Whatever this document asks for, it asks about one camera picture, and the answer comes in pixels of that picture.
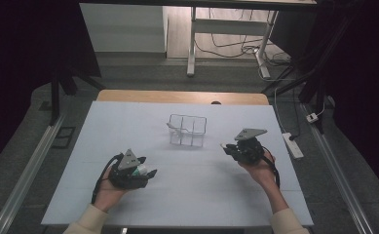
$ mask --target white wall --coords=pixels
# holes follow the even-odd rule
[[[165,7],[111,4],[80,4],[80,7],[95,52],[166,51]]]

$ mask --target metal frame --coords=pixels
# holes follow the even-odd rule
[[[264,79],[271,78],[268,68],[263,57],[269,36],[274,26],[277,12],[274,12],[269,21],[238,21],[238,20],[222,20],[222,19],[196,19],[196,7],[191,8],[191,33],[188,54],[187,76],[195,75],[195,34],[196,33],[216,33],[231,35],[252,35],[263,36],[259,50],[254,55],[259,65],[262,77]]]
[[[146,6],[174,6],[174,7],[201,7],[201,8],[227,8],[273,11],[315,12],[322,11],[315,0],[295,2],[283,1],[250,1],[250,0],[79,0],[79,3],[122,4]]]
[[[43,137],[34,150],[30,160],[27,163],[27,166],[25,166],[22,175],[19,177],[19,181],[17,182],[6,204],[0,212],[0,233],[5,234],[8,232],[14,218],[16,217],[17,212],[19,211],[19,207],[21,206],[22,201],[25,198],[25,195],[30,189],[38,170],[43,164],[44,158],[52,146],[53,140],[55,139],[58,130],[67,114],[71,97],[66,97],[65,100],[67,100],[68,103],[66,103],[61,109],[60,114],[55,121],[55,124],[53,126],[49,126],[44,132]]]
[[[301,104],[301,110],[305,116],[311,113],[311,111],[309,111],[309,107],[304,104]],[[369,224],[368,218],[362,209],[359,199],[353,192],[349,181],[345,177],[343,170],[341,169],[331,147],[329,146],[327,138],[324,134],[320,133],[315,125],[311,125],[311,131],[322,152],[322,156],[325,159],[329,171],[331,172],[331,175],[334,178],[339,191],[341,192],[342,198],[349,208],[357,229],[363,234],[374,233],[371,225]]]

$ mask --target gray floor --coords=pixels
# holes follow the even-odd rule
[[[256,62],[248,61],[212,61],[197,62],[194,78],[186,77],[185,61],[165,58],[99,58],[102,79],[98,81],[108,89],[129,90],[173,90],[260,93],[268,85],[257,73]],[[271,67],[274,77],[282,72],[282,67]],[[9,233],[61,233],[65,227],[45,227],[40,221],[51,201],[59,178],[64,170],[71,150],[79,135],[89,107],[97,96],[97,90],[76,79],[78,94],[72,99],[70,111],[62,126],[61,136],[72,132],[72,139],[58,138],[35,178]],[[315,225],[309,227],[311,233],[359,233],[353,218],[344,203],[321,151],[302,114],[300,104],[293,101],[293,92],[277,97],[277,107],[284,129],[293,134],[305,158],[292,160],[298,175],[305,199]],[[270,98],[275,107],[275,100]],[[335,127],[332,120],[333,106],[327,102],[324,112],[325,136],[347,179],[359,198],[369,221],[376,233],[379,233],[379,180],[357,152],[354,146]],[[50,121],[50,87],[40,87],[32,95],[30,109],[0,155],[0,211],[5,204],[19,175],[37,146]],[[212,233],[203,230],[173,230],[163,233]],[[119,233],[119,228],[106,227],[103,233]],[[129,230],[129,233],[154,233],[153,230]],[[271,233],[262,229],[259,233]]]

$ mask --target power outlet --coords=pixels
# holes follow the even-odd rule
[[[289,149],[289,152],[291,153],[292,157],[294,159],[301,159],[304,157],[304,154],[302,154],[301,149],[298,147],[298,144],[296,144],[295,140],[290,140],[289,137],[291,137],[290,133],[283,134],[286,146]]]
[[[312,113],[310,115],[307,115],[307,120],[310,123],[314,123],[318,120],[318,116],[315,113]]]

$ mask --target hand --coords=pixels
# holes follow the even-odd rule
[[[271,162],[275,162],[275,157],[269,152],[265,151],[264,156]],[[239,165],[245,168],[245,170],[249,172],[250,176],[262,186],[268,196],[269,202],[271,203],[273,214],[288,208],[288,204],[286,203],[280,188],[274,180],[275,175],[271,167],[265,161],[260,160],[259,163],[255,165],[246,165],[241,163],[239,163]]]
[[[129,192],[129,190],[122,190],[113,186],[110,180],[108,180],[110,170],[111,167],[104,173],[103,181],[101,182],[94,203],[96,208],[106,213],[120,201],[123,195]]]
[[[268,151],[265,151],[264,156],[267,157],[271,162],[275,162],[275,157],[272,156]],[[260,160],[259,163],[255,165],[247,165],[243,163],[238,164],[247,172],[249,172],[253,180],[259,183],[262,187],[272,185],[272,183],[275,184],[275,175],[271,167],[265,161]]]

